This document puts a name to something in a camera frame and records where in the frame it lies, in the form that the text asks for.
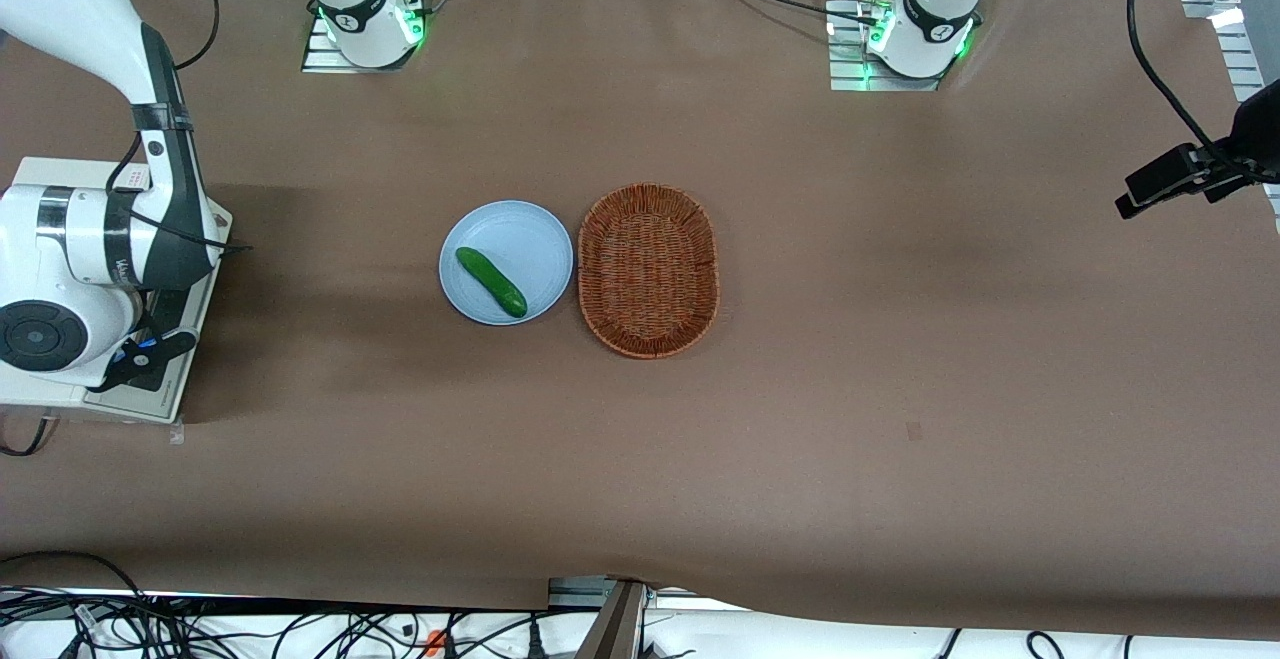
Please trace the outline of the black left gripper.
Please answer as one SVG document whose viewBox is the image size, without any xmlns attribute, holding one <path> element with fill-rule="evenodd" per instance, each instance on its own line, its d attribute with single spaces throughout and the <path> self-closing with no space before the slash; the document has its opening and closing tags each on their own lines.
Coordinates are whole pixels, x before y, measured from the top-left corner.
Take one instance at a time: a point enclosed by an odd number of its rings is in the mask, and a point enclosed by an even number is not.
<svg viewBox="0 0 1280 659">
<path fill-rule="evenodd" d="M 1228 136 L 1228 157 L 1266 180 L 1277 180 L 1279 81 L 1270 82 L 1239 104 Z M 1211 173 L 1203 184 L 1203 197 L 1208 203 L 1217 203 L 1248 186 L 1253 186 L 1251 177 Z"/>
</svg>

